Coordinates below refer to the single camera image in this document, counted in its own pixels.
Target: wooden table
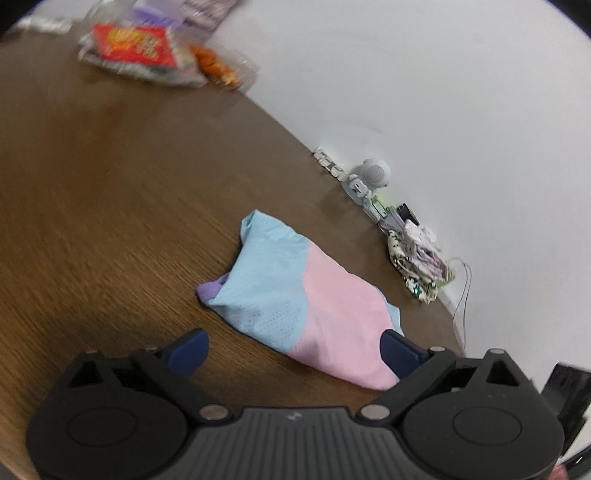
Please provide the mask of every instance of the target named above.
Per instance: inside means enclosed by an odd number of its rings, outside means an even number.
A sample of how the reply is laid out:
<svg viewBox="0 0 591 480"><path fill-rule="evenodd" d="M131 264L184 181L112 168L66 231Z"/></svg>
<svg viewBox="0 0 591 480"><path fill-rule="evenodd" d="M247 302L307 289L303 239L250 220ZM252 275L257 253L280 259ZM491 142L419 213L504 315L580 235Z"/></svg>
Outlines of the wooden table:
<svg viewBox="0 0 591 480"><path fill-rule="evenodd" d="M212 348L194 380L232 407L356 410L375 395L237 333L195 299L195 285L230 269L254 209L380 288L408 337L457 349L443 306L411 298L385 237L259 107L80 64L75 41L0 43L0 461L18 477L36 478L30 415L90 346L125 356L200 326Z"/></svg>

